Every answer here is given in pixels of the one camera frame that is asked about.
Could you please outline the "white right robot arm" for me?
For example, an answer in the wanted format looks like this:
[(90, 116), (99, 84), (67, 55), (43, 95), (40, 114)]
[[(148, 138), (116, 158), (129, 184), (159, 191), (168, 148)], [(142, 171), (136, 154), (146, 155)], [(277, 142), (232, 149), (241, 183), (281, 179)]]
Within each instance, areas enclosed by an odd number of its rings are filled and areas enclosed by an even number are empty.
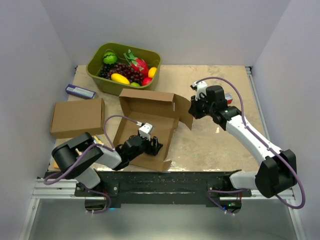
[(195, 95), (190, 100), (189, 114), (195, 119), (210, 116), (214, 123), (234, 136), (259, 164), (257, 172), (237, 170), (230, 174), (222, 185), (227, 196), (233, 197), (241, 189), (250, 189), (271, 198), (297, 184), (294, 177), (297, 171), (295, 154), (269, 142), (242, 117), (236, 106), (228, 105), (221, 86), (200, 82), (190, 87)]

